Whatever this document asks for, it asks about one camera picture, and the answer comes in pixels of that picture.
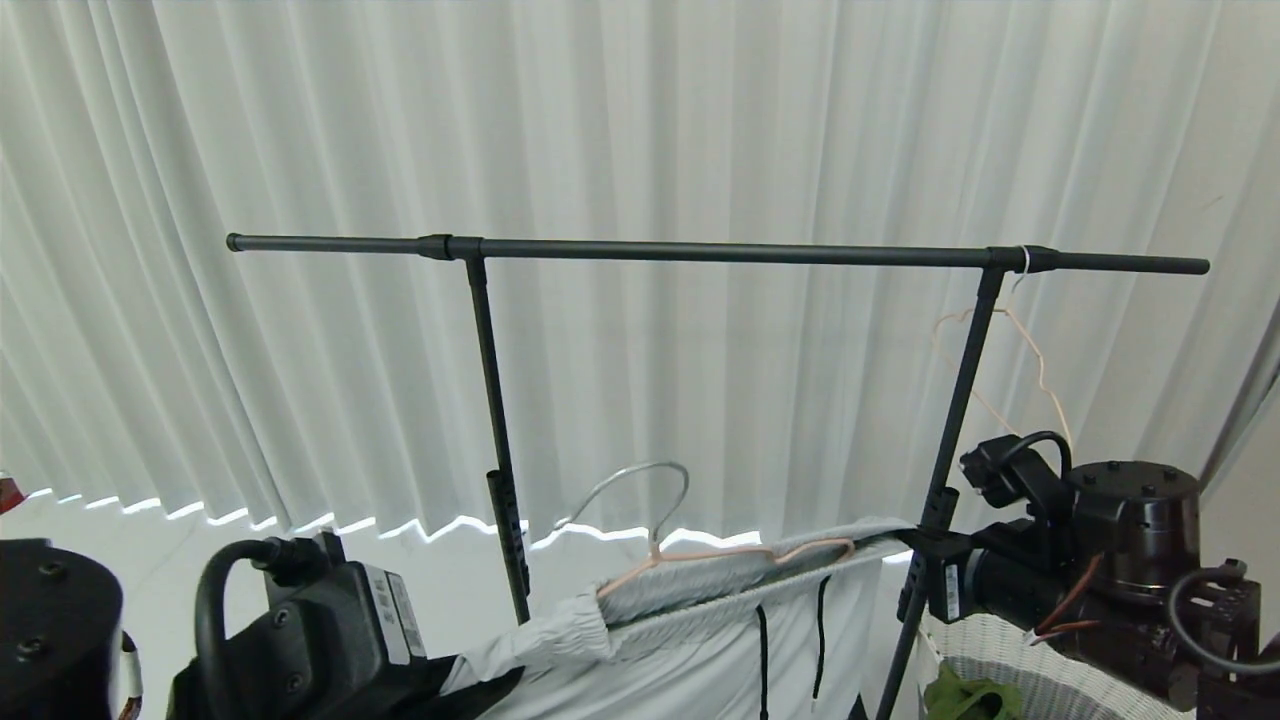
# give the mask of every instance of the vertical pole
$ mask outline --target vertical pole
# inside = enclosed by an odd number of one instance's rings
[[[489,397],[489,421],[493,445],[498,452],[498,469],[486,475],[489,500],[493,502],[498,542],[507,566],[507,585],[516,607],[516,620],[529,621],[529,565],[525,564],[525,541],[520,528],[520,506],[516,502],[516,480],[511,471],[511,441],[507,437],[507,413],[502,406],[502,382],[498,379],[498,350],[493,338],[493,314],[489,310],[488,278],[484,258],[476,254],[466,260],[471,283],[471,305],[480,337],[480,364],[484,368],[485,395]]]
[[[942,491],[947,487],[947,475],[951,473],[951,462],[955,460],[956,443],[960,442],[960,428],[964,425],[965,410],[969,407],[969,393],[973,392],[973,383],[978,377],[978,361],[982,359],[982,348],[987,342],[991,315],[996,310],[996,299],[1000,296],[1005,273],[1004,269],[987,268],[982,272],[982,279],[978,282],[978,300],[973,306],[973,319],[969,322],[964,355],[960,357],[956,384],[951,391],[951,407],[947,409],[947,419],[942,425],[938,456],[933,462],[933,477],[929,478],[929,492],[925,496],[924,512],[920,516],[922,525],[937,521],[928,510],[929,503],[941,497]],[[893,650],[893,661],[888,666],[888,679],[884,683],[884,694],[881,697],[876,720],[890,720],[890,715],[893,714],[893,703],[897,701],[902,675],[906,673],[906,664],[911,657],[911,647],[915,644],[915,634],[920,629],[920,620],[924,616],[924,601],[928,596],[927,582],[928,577],[920,573],[919,580],[910,588],[911,600],[906,606],[906,615],[902,618],[902,630],[897,635],[897,647]]]

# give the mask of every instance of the drawstring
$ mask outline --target drawstring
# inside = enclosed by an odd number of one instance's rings
[[[760,620],[760,720],[769,720],[769,621],[763,605],[755,606],[755,616]]]
[[[831,575],[818,584],[818,673],[813,678],[813,701],[809,703],[809,712],[818,707],[818,689],[822,688],[822,666],[827,660],[827,629],[823,625],[823,600],[827,597],[827,583]]]

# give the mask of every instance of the pleated curtain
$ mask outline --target pleated curtain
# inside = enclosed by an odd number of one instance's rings
[[[233,255],[228,232],[1211,259],[1006,283],[1079,461],[1198,473],[1268,372],[1274,3],[5,3],[0,26],[0,465],[26,488],[492,521],[463,268]],[[667,457],[692,471],[671,527],[916,515],[964,333],[937,354],[931,329],[977,272],[489,275],[535,534]],[[1036,384],[997,316],[980,392],[1056,428]],[[1001,432],[974,405],[961,451]],[[584,521],[648,524],[675,488],[612,488]]]

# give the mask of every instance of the vertical blind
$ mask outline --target vertical blind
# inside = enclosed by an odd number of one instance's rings
[[[1280,300],[1275,5],[5,3],[0,464],[285,527],[486,518],[462,268],[223,245],[452,232],[1207,256],[1004,301],[1082,461],[1199,471]],[[929,331],[975,287],[492,261],[522,510],[675,457],[671,527],[913,516],[954,378]],[[1056,424],[998,316],[978,387]],[[998,432],[974,406],[961,448]],[[588,521],[643,525],[673,482]]]

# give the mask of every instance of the green cloth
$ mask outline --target green cloth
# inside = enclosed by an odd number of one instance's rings
[[[924,688],[924,708],[928,720],[1020,720],[1023,694],[995,680],[965,680],[943,662]]]

